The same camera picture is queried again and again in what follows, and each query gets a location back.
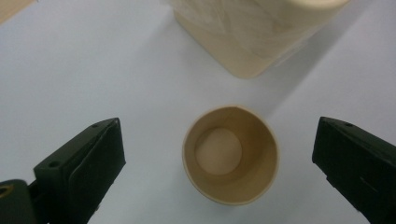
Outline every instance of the white surface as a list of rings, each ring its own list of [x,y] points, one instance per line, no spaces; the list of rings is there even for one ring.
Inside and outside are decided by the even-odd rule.
[[[352,0],[292,58],[232,77],[162,0],[40,0],[0,26],[0,180],[92,123],[119,117],[127,165],[90,223],[368,223],[311,162],[320,116],[396,145],[396,1]],[[277,179],[230,207],[192,186],[184,135],[213,107],[241,104],[280,144]]]

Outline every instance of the screw hole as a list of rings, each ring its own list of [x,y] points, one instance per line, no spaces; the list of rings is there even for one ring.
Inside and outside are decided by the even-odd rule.
[[[49,167],[50,167],[50,168],[55,168],[55,167],[58,167],[60,164],[61,164],[61,163],[58,162],[58,161],[52,161],[52,162],[49,164]]]
[[[5,185],[0,187],[0,199],[6,197],[11,191],[14,190],[13,185]]]

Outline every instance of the cup bottom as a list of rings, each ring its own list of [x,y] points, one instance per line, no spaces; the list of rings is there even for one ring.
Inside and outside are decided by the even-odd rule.
[[[195,158],[199,166],[212,175],[227,175],[240,163],[242,145],[226,128],[210,129],[198,138]]]

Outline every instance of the cylindrical container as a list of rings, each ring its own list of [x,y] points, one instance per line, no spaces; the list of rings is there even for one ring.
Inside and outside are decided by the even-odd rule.
[[[171,0],[177,21],[233,75],[296,51],[349,0]]]
[[[240,105],[205,113],[183,145],[191,183],[207,198],[228,205],[251,203],[276,177],[278,152],[268,125]]]

